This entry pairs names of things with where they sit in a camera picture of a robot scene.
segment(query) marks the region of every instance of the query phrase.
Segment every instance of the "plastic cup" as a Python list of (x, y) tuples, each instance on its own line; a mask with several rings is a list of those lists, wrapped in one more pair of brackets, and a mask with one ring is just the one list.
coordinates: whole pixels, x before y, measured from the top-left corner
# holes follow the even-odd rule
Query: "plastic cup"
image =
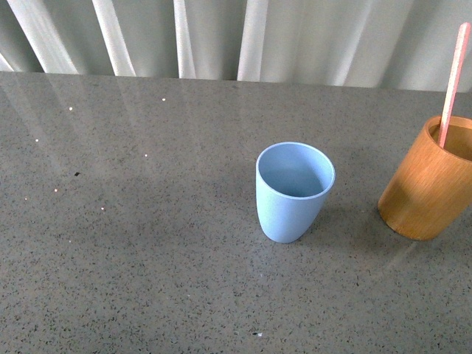
[(325, 202), (336, 174), (320, 150), (300, 142), (267, 147), (256, 162), (257, 215), (271, 240), (301, 237)]

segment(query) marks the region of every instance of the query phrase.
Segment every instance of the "pink stick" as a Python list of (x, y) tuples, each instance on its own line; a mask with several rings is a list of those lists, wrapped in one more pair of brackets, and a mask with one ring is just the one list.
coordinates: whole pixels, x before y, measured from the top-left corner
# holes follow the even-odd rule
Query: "pink stick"
[(452, 60), (451, 74), (449, 75), (448, 90), (445, 93), (444, 109), (442, 110), (442, 117), (440, 123), (440, 132), (437, 138), (437, 143), (444, 148), (445, 136), (448, 133), (449, 119), (451, 118), (452, 105), (456, 97), (457, 86), (459, 85), (460, 71), (462, 63), (464, 62), (465, 50), (467, 49), (467, 42), (471, 32), (471, 24), (465, 22), (459, 28), (457, 36), (456, 49), (454, 50), (454, 59)]

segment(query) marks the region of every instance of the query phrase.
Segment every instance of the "white curtain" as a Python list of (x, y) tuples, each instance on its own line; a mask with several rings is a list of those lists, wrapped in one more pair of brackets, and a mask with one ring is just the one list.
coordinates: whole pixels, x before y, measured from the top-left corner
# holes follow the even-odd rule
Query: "white curtain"
[(0, 70), (445, 91), (465, 21), (472, 0), (0, 0)]

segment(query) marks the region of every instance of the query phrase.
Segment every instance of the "bamboo cup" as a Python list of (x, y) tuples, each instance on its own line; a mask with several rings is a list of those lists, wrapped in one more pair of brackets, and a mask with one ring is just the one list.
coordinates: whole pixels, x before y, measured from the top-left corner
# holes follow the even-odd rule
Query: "bamboo cup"
[(426, 122), (379, 202), (386, 224), (415, 240), (430, 240), (472, 203), (472, 119), (451, 117), (445, 147), (440, 118)]

